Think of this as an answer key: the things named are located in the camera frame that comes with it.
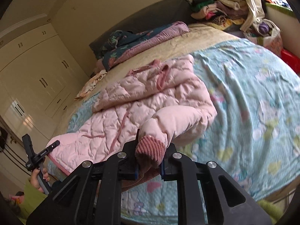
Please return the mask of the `person's left hand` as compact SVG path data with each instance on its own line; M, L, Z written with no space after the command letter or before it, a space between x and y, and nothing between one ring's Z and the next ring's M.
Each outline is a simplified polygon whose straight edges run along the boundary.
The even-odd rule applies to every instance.
M50 177L49 174L47 172L46 168L43 168L43 170L41 169L34 169L33 172L31 173L31 177L30 177L30 184L37 189L38 191L44 193L43 188L41 187L38 177L39 177L39 173L43 174L43 180L45 180L46 182L50 181Z

